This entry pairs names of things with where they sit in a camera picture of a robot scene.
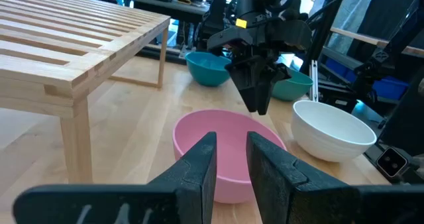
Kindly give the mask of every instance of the table leg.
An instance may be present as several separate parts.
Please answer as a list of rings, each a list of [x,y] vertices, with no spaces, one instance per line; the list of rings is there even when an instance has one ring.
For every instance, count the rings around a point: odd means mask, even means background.
[[[69,183],[92,183],[90,127],[87,99],[74,118],[60,118]]]
[[[164,79],[167,43],[168,43],[168,27],[166,27],[164,32],[162,33],[162,47],[160,48],[160,59],[159,59],[158,88],[162,87],[162,83]]]

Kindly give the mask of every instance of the bowl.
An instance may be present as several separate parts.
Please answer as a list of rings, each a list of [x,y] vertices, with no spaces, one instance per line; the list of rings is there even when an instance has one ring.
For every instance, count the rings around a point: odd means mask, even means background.
[[[278,81],[272,90],[272,96],[282,101],[293,101],[305,95],[312,86],[312,79],[301,72],[288,69],[290,79]]]
[[[304,150],[331,162],[356,158],[377,141],[374,131],[360,119],[336,107],[307,100],[293,104],[291,129]]]
[[[283,141],[254,119],[231,111],[208,109],[183,116],[174,127],[174,154],[181,158],[209,131],[217,133],[215,201],[242,203],[254,199],[247,167],[246,139],[255,131],[286,150]]]
[[[201,85],[217,87],[230,78],[225,69],[225,65],[231,62],[228,58],[208,52],[190,52],[185,58],[190,74]]]

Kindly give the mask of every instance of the white bowl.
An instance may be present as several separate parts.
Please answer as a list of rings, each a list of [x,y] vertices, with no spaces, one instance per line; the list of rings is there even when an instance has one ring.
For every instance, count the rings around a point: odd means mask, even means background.
[[[314,101],[293,104],[291,129],[304,150],[331,162],[356,158],[377,141],[374,131],[360,119]]]

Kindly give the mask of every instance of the teal bowl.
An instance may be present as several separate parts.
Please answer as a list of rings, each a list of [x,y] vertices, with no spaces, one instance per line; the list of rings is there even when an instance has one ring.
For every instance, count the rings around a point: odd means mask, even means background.
[[[291,78],[276,82],[272,96],[282,101],[294,101],[305,95],[312,86],[312,79],[301,72],[288,69]]]
[[[201,85],[217,87],[230,78],[225,69],[225,65],[231,62],[228,58],[208,52],[190,52],[185,58],[190,74]]]

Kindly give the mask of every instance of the pink bowl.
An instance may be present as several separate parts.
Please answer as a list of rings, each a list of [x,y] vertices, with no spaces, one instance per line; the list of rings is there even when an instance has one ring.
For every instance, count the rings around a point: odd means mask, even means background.
[[[286,150],[283,141],[267,127],[246,115],[231,111],[208,109],[183,116],[174,127],[174,154],[181,158],[209,131],[217,133],[217,182],[215,201],[241,203],[254,197],[250,183],[246,139],[255,131]]]

